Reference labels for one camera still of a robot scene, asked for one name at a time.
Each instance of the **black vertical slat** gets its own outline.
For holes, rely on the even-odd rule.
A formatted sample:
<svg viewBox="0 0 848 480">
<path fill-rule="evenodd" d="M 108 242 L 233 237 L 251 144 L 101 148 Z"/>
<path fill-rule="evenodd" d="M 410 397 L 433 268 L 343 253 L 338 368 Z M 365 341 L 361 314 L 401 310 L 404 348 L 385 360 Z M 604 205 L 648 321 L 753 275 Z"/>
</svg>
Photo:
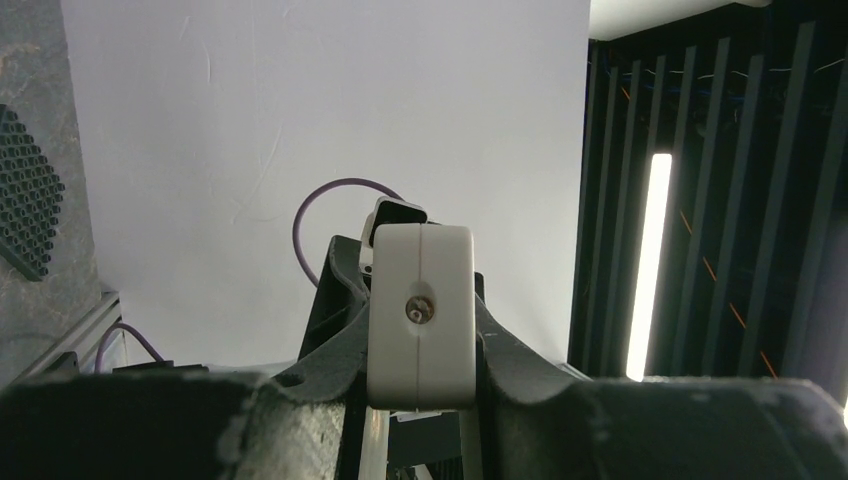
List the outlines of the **black vertical slat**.
<svg viewBox="0 0 848 480">
<path fill-rule="evenodd" d="M 804 85 L 810 74 L 810 56 L 815 35 L 815 23 L 809 22 L 800 26 L 795 43 L 795 53 L 792 58 L 792 73 L 789 76 L 789 87 L 786 95 L 786 105 L 783 110 L 783 122 L 777 139 L 777 152 L 769 184 L 766 211 L 763 216 L 763 230 L 760 236 L 757 263 L 754 267 L 754 281 L 751 287 L 751 300 L 748 304 L 747 328 L 742 340 L 742 351 L 739 357 L 738 375 L 753 374 L 754 362 L 759 361 L 758 348 L 760 343 L 760 325 L 765 310 L 766 293 L 768 292 L 769 277 L 772 261 L 774 260 L 775 242 L 780 226 L 780 215 L 783 207 L 783 197 L 786 191 L 786 181 L 789 166 L 792 161 L 795 146 L 795 134 L 801 117 L 801 104 L 804 97 Z"/>
<path fill-rule="evenodd" d="M 704 136 L 704 150 L 698 171 L 698 185 L 695 190 L 695 211 L 692 215 L 692 237 L 689 240 L 689 251 L 686 255 L 686 270 L 683 275 L 683 287 L 680 290 L 680 305 L 677 312 L 677 331 L 674 336 L 674 347 L 671 356 L 671 374 L 682 375 L 683 359 L 686 349 L 689 322 L 693 321 L 692 298 L 695 294 L 695 275 L 706 275 L 701 263 L 701 243 L 704 238 L 704 218 L 707 211 L 707 194 L 710 189 L 715 155 L 716 139 L 718 137 L 721 106 L 724 102 L 724 81 L 727 76 L 727 59 L 730 53 L 730 38 L 718 42 L 716 60 L 713 70 L 713 82 L 710 92 L 710 107 L 707 113 L 707 129 Z"/>
<path fill-rule="evenodd" d="M 648 119 L 648 139 L 645 144 L 645 157 L 646 161 L 643 162 L 644 174 L 642 176 L 643 183 L 641 185 L 641 198 L 639 202 L 638 208 L 638 218 L 636 219 L 636 228 L 633 232 L 633 245 L 631 248 L 635 253 L 634 262 L 635 266 L 631 271 L 630 284 L 633 285 L 633 288 L 636 287 L 636 281 L 639 276 L 639 251 L 642 248 L 642 235 L 645 227 L 645 205 L 648 200 L 648 183 L 650 182 L 650 171 L 651 171 L 651 161 L 650 158 L 654 155 L 655 150 L 657 148 L 657 136 L 659 135 L 659 124 L 660 124 L 660 110 L 662 109 L 662 99 L 663 92 L 665 89 L 665 74 L 666 74 L 666 56 L 660 55 L 657 57 L 657 63 L 654 67 L 654 85 L 653 85 L 653 94 L 651 95 L 651 116 Z M 627 322 L 632 322 L 632 305 L 633 305 L 633 293 L 627 292 L 627 302 L 626 306 L 630 307 L 629 310 L 625 311 L 625 317 Z M 630 333 L 630 327 L 627 327 L 627 333 Z M 625 345 L 629 347 L 629 338 L 625 340 Z M 624 353 L 624 360 L 627 361 L 627 356 L 629 352 Z"/>
<path fill-rule="evenodd" d="M 824 151 L 824 161 L 819 174 L 816 200 L 804 251 L 804 261 L 801 264 L 801 275 L 798 280 L 798 290 L 786 341 L 786 352 L 781 367 L 784 376 L 794 377 L 801 372 L 800 364 L 806 343 L 807 322 L 809 321 L 816 287 L 819 283 L 822 250 L 827 238 L 828 224 L 836 194 L 839 170 L 845 153 L 846 140 L 848 140 L 848 63 L 842 66 L 836 103 L 834 104 L 833 117 L 830 121 L 830 130 Z"/>
<path fill-rule="evenodd" d="M 724 229 L 719 247 L 718 264 L 716 266 L 716 284 L 710 305 L 709 323 L 707 325 L 706 343 L 701 362 L 702 374 L 712 375 L 715 371 L 716 353 L 719 334 L 724 327 L 721 324 L 728 310 L 727 297 L 730 283 L 730 266 L 733 260 L 733 247 L 736 240 L 736 228 L 739 224 L 739 213 L 742 205 L 742 193 L 745 185 L 745 175 L 748 171 L 748 156 L 754 137 L 754 126 L 757 118 L 757 106 L 760 98 L 760 81 L 763 76 L 763 56 L 751 57 L 748 66 L 748 83 L 745 87 L 745 103 L 742 106 L 742 117 L 739 120 L 739 138 L 736 142 L 736 157 L 733 162 L 733 175 L 727 195 Z"/>
<path fill-rule="evenodd" d="M 657 65 L 654 72 L 654 94 L 651 97 L 651 118 L 648 120 L 648 155 L 654 154 L 657 148 L 657 133 L 660 125 L 660 108 L 662 107 L 662 94 L 665 88 L 665 55 L 657 57 Z"/>
<path fill-rule="evenodd" d="M 589 281 L 589 310 L 586 315 L 586 332 L 583 341 L 583 366 L 581 370 L 589 374 L 592 365 L 589 364 L 590 353 L 600 347 L 593 340 L 597 337 L 595 332 L 595 310 L 597 303 L 604 300 L 604 294 L 598 292 L 598 278 L 601 265 L 601 241 L 604 230 L 604 217 L 606 215 L 607 183 L 609 180 L 610 155 L 612 151 L 612 137 L 615 135 L 615 100 L 618 96 L 618 67 L 613 67 L 610 72 L 609 91 L 607 93 L 606 126 L 604 127 L 604 150 L 601 157 L 601 182 L 598 189 L 598 211 L 595 218 L 595 237 L 592 248 L 592 274 Z"/>
<path fill-rule="evenodd" d="M 663 344 L 662 339 L 660 338 L 661 334 L 664 333 L 663 330 L 667 328 L 663 322 L 658 322 L 660 319 L 660 313 L 663 311 L 663 307 L 665 307 L 665 302 L 668 301 L 669 298 L 673 297 L 673 292 L 676 291 L 675 288 L 666 288 L 666 279 L 668 277 L 668 253 L 671 248 L 671 226 L 673 222 L 676 221 L 676 209 L 677 209 L 677 191 L 678 191 L 678 177 L 680 176 L 680 160 L 683 156 L 683 146 L 686 139 L 686 124 L 689 121 L 689 106 L 692 100 L 692 86 L 695 81 L 695 60 L 698 56 L 698 49 L 695 46 L 689 47 L 686 49 L 686 56 L 683 60 L 683 79 L 680 84 L 680 101 L 677 107 L 677 120 L 674 128 L 674 144 L 671 149 L 671 172 L 669 173 L 669 183 L 668 183 L 668 197 L 666 199 L 666 212 L 665 212 L 665 222 L 663 225 L 663 239 L 662 239 L 662 250 L 660 251 L 660 265 L 659 270 L 657 271 L 657 285 L 654 294 L 654 309 L 653 309 L 653 321 L 651 322 L 651 345 L 648 347 L 648 359 L 645 368 L 648 373 L 651 374 L 665 374 L 667 372 L 658 372 L 658 363 L 659 363 L 659 353 L 656 355 L 654 352 L 656 351 L 653 348 L 654 345 Z M 654 153 L 653 147 L 648 145 L 648 156 L 652 156 Z M 645 179 L 646 183 L 649 174 L 646 174 Z M 640 222 L 640 229 L 642 228 L 644 222 Z"/>
<path fill-rule="evenodd" d="M 616 217 L 615 217 L 615 233 L 613 235 L 613 248 L 612 248 L 612 263 L 610 264 L 610 278 L 609 278 L 609 287 L 607 288 L 607 312 L 606 319 L 604 320 L 604 337 L 602 342 L 602 352 L 601 352 L 601 367 L 600 372 L 601 375 L 610 376 L 617 375 L 617 372 L 613 372 L 611 370 L 611 361 L 610 356 L 612 352 L 610 351 L 610 346 L 613 343 L 613 330 L 614 330 L 614 322 L 616 320 L 616 314 L 618 313 L 618 309 L 616 308 L 616 300 L 618 293 L 618 277 L 619 272 L 622 270 L 620 265 L 621 263 L 621 249 L 623 240 L 623 232 L 624 232 L 624 214 L 627 209 L 627 188 L 628 188 L 628 180 L 630 178 L 630 163 L 633 158 L 633 136 L 634 131 L 636 129 L 636 105 L 639 101 L 639 79 L 642 73 L 642 62 L 640 60 L 636 60 L 633 62 L 632 74 L 630 76 L 630 103 L 627 106 L 627 121 L 624 127 L 624 153 L 622 154 L 621 160 L 621 181 L 618 184 L 618 206 L 616 208 Z"/>
<path fill-rule="evenodd" d="M 599 51 L 600 48 L 598 46 L 594 46 L 592 48 L 592 65 L 589 69 L 589 88 L 588 88 L 588 98 L 586 101 L 586 120 L 583 132 L 583 165 L 581 166 L 580 171 L 580 206 L 579 212 L 577 216 L 577 253 L 574 258 L 574 288 L 572 289 L 571 295 L 571 329 L 579 330 L 579 328 L 584 327 L 585 325 L 580 325 L 578 327 L 578 323 L 583 323 L 584 319 L 578 318 L 580 311 L 580 296 L 582 289 L 582 265 L 581 258 L 583 255 L 583 226 L 586 222 L 586 192 L 589 190 L 589 170 L 591 167 L 592 160 L 592 145 L 595 138 L 595 96 L 597 95 L 598 89 L 598 74 L 600 71 L 600 63 L 599 63 Z M 577 340 L 574 335 L 570 337 L 569 343 L 569 352 L 573 351 L 575 348 L 585 350 L 588 345 L 580 345 L 577 347 L 575 344 Z M 579 368 L 585 368 L 585 365 L 580 365 Z"/>
</svg>

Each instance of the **black plastic part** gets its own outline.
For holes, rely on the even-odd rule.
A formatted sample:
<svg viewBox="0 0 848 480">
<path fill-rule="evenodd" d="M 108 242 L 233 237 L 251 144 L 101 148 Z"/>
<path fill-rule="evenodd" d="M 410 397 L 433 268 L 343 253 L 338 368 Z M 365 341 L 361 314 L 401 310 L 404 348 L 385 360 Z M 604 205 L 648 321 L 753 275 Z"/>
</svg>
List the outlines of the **black plastic part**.
<svg viewBox="0 0 848 480">
<path fill-rule="evenodd" d="M 139 363 L 137 365 L 129 365 L 126 367 L 113 368 L 112 373 L 120 373 L 120 372 L 138 372 L 138 371 L 152 371 L 152 370 L 195 370 L 208 372 L 209 367 L 201 365 L 199 363 L 193 365 L 179 365 L 174 366 L 173 360 L 163 360 L 161 362 L 148 362 L 148 363 Z"/>
<path fill-rule="evenodd" d="M 459 443 L 459 414 L 443 412 L 435 417 L 389 422 L 389 467 L 410 467 L 456 458 Z"/>
<path fill-rule="evenodd" d="M 363 447 L 377 448 L 363 435 L 368 311 L 359 242 L 335 237 L 310 326 L 341 315 L 342 327 L 275 377 L 13 384 L 0 394 L 3 478 L 96 478 L 127 465 L 133 478 L 358 478 L 373 461 Z M 479 435 L 460 441 L 471 451 L 479 439 L 479 478 L 848 478 L 842 413 L 809 383 L 589 381 L 526 347 L 482 302 L 475 315 Z M 307 327 L 304 341 L 315 339 Z"/>
<path fill-rule="evenodd" d="M 51 173 L 34 141 L 18 115 L 0 104 L 0 255 L 35 282 L 49 273 L 45 264 L 50 257 L 45 253 L 53 244 L 46 239 L 55 231 L 47 233 L 50 225 L 59 224 L 56 215 L 61 208 L 56 203 L 62 197 L 51 192 L 65 186 Z"/>
<path fill-rule="evenodd" d="M 427 223 L 427 212 L 391 200 L 380 202 L 377 213 L 374 214 L 371 235 L 368 237 L 368 243 L 371 246 L 374 246 L 374 235 L 377 233 L 377 227 L 386 223 Z"/>
</svg>

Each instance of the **black panel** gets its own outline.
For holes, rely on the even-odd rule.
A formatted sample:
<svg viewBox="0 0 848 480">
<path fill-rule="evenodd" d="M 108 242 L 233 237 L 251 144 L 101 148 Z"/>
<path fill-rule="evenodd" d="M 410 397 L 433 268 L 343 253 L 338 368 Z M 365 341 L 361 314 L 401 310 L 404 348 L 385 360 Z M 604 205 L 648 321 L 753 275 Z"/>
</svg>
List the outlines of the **black panel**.
<svg viewBox="0 0 848 480">
<path fill-rule="evenodd" d="M 598 180 L 600 168 L 597 168 L 593 158 L 600 158 L 601 113 L 605 95 L 601 95 L 602 84 L 606 80 L 603 69 L 600 68 L 598 52 L 600 48 L 592 48 L 589 66 L 588 96 L 586 98 L 586 118 L 583 131 L 583 165 L 580 179 L 580 209 L 577 220 L 577 253 L 575 255 L 574 291 L 571 300 L 571 335 L 569 337 L 568 355 L 572 364 L 583 366 L 584 335 L 586 332 L 586 311 L 589 295 L 589 276 L 591 274 L 591 255 L 594 218 L 598 205 Z"/>
<path fill-rule="evenodd" d="M 845 172 L 843 163 L 845 161 L 845 144 L 848 141 L 848 65 L 843 63 L 842 74 L 836 93 L 836 102 L 831 118 L 830 129 L 827 137 L 827 146 L 824 152 L 821 174 L 815 189 L 816 198 L 813 213 L 810 220 L 810 229 L 807 236 L 806 252 L 801 267 L 800 279 L 798 281 L 798 293 L 792 311 L 792 321 L 787 337 L 786 354 L 783 358 L 782 370 L 785 375 L 798 376 L 807 373 L 808 370 L 819 370 L 812 358 L 818 357 L 815 349 L 807 345 L 807 329 L 810 322 L 810 314 L 813 310 L 813 299 L 816 291 L 821 290 L 819 271 L 821 268 L 822 254 L 828 237 L 828 230 L 833 222 L 834 201 L 838 193 L 845 193 Z M 826 360 L 815 359 L 819 363 L 827 363 Z"/>
<path fill-rule="evenodd" d="M 757 252 L 751 300 L 747 311 L 747 328 L 739 357 L 740 375 L 752 375 L 755 362 L 762 358 L 760 348 L 760 328 L 766 308 L 766 294 L 771 279 L 775 244 L 780 227 L 786 183 L 789 178 L 790 163 L 795 149 L 795 139 L 801 118 L 801 104 L 804 87 L 810 73 L 810 56 L 815 34 L 815 24 L 806 23 L 798 30 L 795 54 L 792 60 L 792 73 L 789 77 L 786 107 L 777 142 L 777 153 L 768 193 L 768 203 L 763 217 L 763 230 Z"/>
<path fill-rule="evenodd" d="M 687 371 L 688 369 L 685 368 L 684 350 L 686 348 L 687 340 L 690 340 L 690 324 L 700 320 L 700 318 L 693 318 L 693 296 L 695 295 L 696 283 L 695 277 L 696 275 L 700 275 L 701 280 L 710 280 L 708 278 L 704 278 L 708 272 L 704 271 L 704 266 L 701 261 L 702 241 L 705 236 L 704 223 L 707 211 L 707 198 L 711 185 L 710 176 L 712 175 L 719 120 L 721 118 L 721 108 L 724 100 L 724 82 L 725 76 L 727 75 L 727 60 L 729 53 L 730 39 L 722 39 L 718 43 L 718 51 L 716 53 L 704 147 L 703 153 L 700 157 L 698 183 L 695 191 L 695 210 L 691 217 L 690 224 L 692 227 L 692 234 L 689 240 L 689 250 L 686 255 L 686 270 L 683 275 L 683 285 L 680 290 L 680 306 L 677 313 L 677 330 L 672 350 L 671 375 L 697 373 Z M 704 284 L 707 282 L 701 281 L 699 283 L 703 288 L 705 286 Z"/>
<path fill-rule="evenodd" d="M 669 350 L 673 341 L 675 322 L 671 315 L 676 311 L 678 295 L 674 295 L 676 289 L 669 289 L 669 285 L 676 284 L 674 267 L 681 264 L 678 261 L 680 254 L 684 252 L 689 234 L 680 230 L 677 220 L 677 197 L 680 191 L 681 161 L 674 159 L 683 158 L 689 111 L 692 100 L 692 85 L 695 79 L 695 60 L 698 50 L 696 47 L 686 49 L 683 62 L 683 77 L 680 87 L 680 98 L 677 104 L 677 114 L 674 123 L 674 139 L 672 143 L 672 163 L 668 184 L 668 199 L 666 203 L 665 225 L 663 226 L 663 245 L 660 254 L 660 265 L 657 271 L 657 286 L 654 295 L 653 321 L 651 323 L 651 340 L 648 349 L 648 359 L 645 366 L 646 373 L 658 375 L 667 373 L 669 369 L 670 355 L 664 352 Z M 648 150 L 648 155 L 653 155 L 653 150 Z"/>
<path fill-rule="evenodd" d="M 613 68 L 610 72 L 610 83 L 607 91 L 607 109 L 606 109 L 606 125 L 604 127 L 604 147 L 601 157 L 601 179 L 600 188 L 598 189 L 598 210 L 595 218 L 595 237 L 594 246 L 592 248 L 592 274 L 589 286 L 589 306 L 586 315 L 586 332 L 584 335 L 585 345 L 600 345 L 602 342 L 603 328 L 602 319 L 606 311 L 606 292 L 609 282 L 609 257 L 606 252 L 609 251 L 611 243 L 610 235 L 606 234 L 611 230 L 614 211 L 607 208 L 607 204 L 613 204 L 613 192 L 617 182 L 618 170 L 620 165 L 614 158 L 616 157 L 614 150 L 616 149 L 617 140 L 615 136 L 618 134 L 616 115 L 617 98 L 621 95 L 618 84 L 619 70 Z M 583 352 L 584 372 L 592 372 L 593 375 L 598 374 L 601 357 L 601 349 L 586 349 Z"/>
<path fill-rule="evenodd" d="M 632 188 L 629 180 L 631 178 L 631 163 L 634 162 L 633 144 L 635 141 L 634 137 L 636 136 L 636 111 L 639 104 L 642 62 L 638 60 L 633 62 L 631 72 L 627 122 L 624 127 L 624 153 L 621 161 L 621 180 L 618 183 L 618 205 L 615 210 L 615 231 L 613 234 L 609 288 L 607 290 L 609 293 L 606 299 L 607 311 L 604 320 L 603 351 L 600 366 L 600 375 L 603 376 L 618 376 L 623 373 L 622 352 L 625 348 L 628 331 L 625 327 L 626 322 L 616 322 L 616 320 L 627 317 L 628 309 L 619 308 L 619 303 L 630 291 L 628 282 L 620 282 L 619 279 L 626 278 L 628 272 L 630 272 L 630 268 L 621 262 L 621 257 L 624 248 L 625 223 L 628 218 L 632 218 L 634 213 L 632 211 L 628 212 L 628 200 L 632 197 L 632 192 L 629 192 L 628 188 Z"/>
<path fill-rule="evenodd" d="M 724 227 L 722 230 L 721 246 L 716 269 L 716 284 L 713 289 L 712 302 L 710 305 L 709 324 L 707 327 L 707 338 L 704 345 L 702 363 L 702 374 L 714 375 L 716 372 L 716 354 L 719 349 L 719 338 L 723 328 L 726 327 L 725 320 L 732 314 L 728 308 L 728 286 L 730 285 L 730 268 L 733 259 L 733 248 L 736 240 L 737 225 L 740 220 L 740 206 L 742 203 L 742 192 L 745 184 L 745 176 L 748 172 L 748 156 L 754 137 L 754 126 L 757 117 L 757 106 L 760 98 L 760 81 L 763 75 L 763 56 L 755 55 L 751 58 L 748 68 L 748 80 L 745 90 L 745 103 L 739 125 L 739 139 L 736 143 L 736 155 L 733 164 L 733 173 L 730 188 L 727 195 L 727 207 L 725 210 Z M 741 325 L 733 320 L 733 325 L 727 328 L 741 328 Z"/>
</svg>

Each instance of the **metal screw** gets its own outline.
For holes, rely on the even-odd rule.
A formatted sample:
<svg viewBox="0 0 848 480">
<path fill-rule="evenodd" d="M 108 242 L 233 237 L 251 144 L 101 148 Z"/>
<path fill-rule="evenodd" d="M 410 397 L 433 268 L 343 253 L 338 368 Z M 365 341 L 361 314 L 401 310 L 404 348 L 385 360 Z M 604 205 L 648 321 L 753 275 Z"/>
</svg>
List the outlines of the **metal screw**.
<svg viewBox="0 0 848 480">
<path fill-rule="evenodd" d="M 423 325 L 436 313 L 433 302 L 427 297 L 416 295 L 406 302 L 406 317 L 416 325 Z"/>
</svg>

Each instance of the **white wall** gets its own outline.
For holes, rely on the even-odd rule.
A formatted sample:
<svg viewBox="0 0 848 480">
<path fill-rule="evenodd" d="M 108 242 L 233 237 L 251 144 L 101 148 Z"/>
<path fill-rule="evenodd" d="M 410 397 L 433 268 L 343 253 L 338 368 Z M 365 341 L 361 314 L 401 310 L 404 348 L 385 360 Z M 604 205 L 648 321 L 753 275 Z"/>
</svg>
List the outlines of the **white wall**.
<svg viewBox="0 0 848 480">
<path fill-rule="evenodd" d="M 166 357 L 296 356 L 294 212 L 361 176 L 470 226 L 496 318 L 565 358 L 588 0 L 62 6 L 99 269 Z M 314 268 L 375 199 L 314 205 Z"/>
</svg>

